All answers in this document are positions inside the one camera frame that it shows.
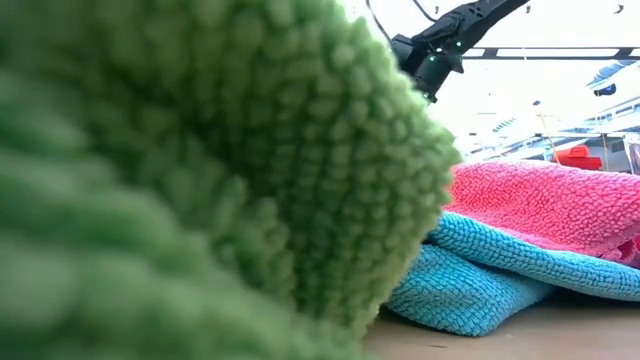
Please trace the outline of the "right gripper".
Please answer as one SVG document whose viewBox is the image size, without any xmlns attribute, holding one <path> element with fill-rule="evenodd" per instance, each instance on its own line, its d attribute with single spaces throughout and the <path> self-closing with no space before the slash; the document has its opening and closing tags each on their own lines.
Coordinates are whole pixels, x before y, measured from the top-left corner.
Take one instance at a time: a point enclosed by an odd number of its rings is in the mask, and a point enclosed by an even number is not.
<svg viewBox="0 0 640 360">
<path fill-rule="evenodd" d="M 415 85 L 430 103 L 436 103 L 436 94 L 451 72 L 464 73 L 462 56 L 437 48 L 418 67 L 414 74 Z"/>
</svg>

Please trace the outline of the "pink microfiber towel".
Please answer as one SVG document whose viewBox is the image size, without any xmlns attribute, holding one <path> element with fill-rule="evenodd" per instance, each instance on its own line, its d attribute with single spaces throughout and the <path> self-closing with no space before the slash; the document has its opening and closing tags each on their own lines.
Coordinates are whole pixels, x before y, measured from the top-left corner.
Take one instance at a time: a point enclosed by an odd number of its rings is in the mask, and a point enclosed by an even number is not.
<svg viewBox="0 0 640 360">
<path fill-rule="evenodd" d="M 543 161 L 453 169 L 447 211 L 536 246 L 640 268 L 640 176 Z"/>
</svg>

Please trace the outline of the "blue microfiber towel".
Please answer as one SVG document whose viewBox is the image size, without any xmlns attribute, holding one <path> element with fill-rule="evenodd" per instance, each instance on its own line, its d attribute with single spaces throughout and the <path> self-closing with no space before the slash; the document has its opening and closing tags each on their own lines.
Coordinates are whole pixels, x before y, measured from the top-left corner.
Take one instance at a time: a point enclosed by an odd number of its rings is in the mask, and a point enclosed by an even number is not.
<svg viewBox="0 0 640 360">
<path fill-rule="evenodd" d="M 546 250 L 446 212 L 386 306 L 427 327 L 484 336 L 556 288 L 640 302 L 640 270 Z"/>
</svg>

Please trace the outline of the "green microfiber towel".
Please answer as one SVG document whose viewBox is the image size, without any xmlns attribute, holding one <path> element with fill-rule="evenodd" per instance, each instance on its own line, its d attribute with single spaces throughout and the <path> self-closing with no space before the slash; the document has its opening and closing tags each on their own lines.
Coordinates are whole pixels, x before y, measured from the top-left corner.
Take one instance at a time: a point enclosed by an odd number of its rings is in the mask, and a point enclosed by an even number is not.
<svg viewBox="0 0 640 360">
<path fill-rule="evenodd" d="M 336 0 L 0 0 L 0 360 L 370 360 L 458 159 Z"/>
</svg>

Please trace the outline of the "red background object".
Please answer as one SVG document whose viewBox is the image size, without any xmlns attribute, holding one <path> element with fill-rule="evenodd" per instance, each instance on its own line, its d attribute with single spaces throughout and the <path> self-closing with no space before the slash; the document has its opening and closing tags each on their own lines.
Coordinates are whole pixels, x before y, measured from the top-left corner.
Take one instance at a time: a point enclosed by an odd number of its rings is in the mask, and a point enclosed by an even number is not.
<svg viewBox="0 0 640 360">
<path fill-rule="evenodd" d="M 600 170 L 602 167 L 601 158 L 592 156 L 589 148 L 585 145 L 560 150 L 554 154 L 554 160 L 563 166 L 583 170 Z"/>
</svg>

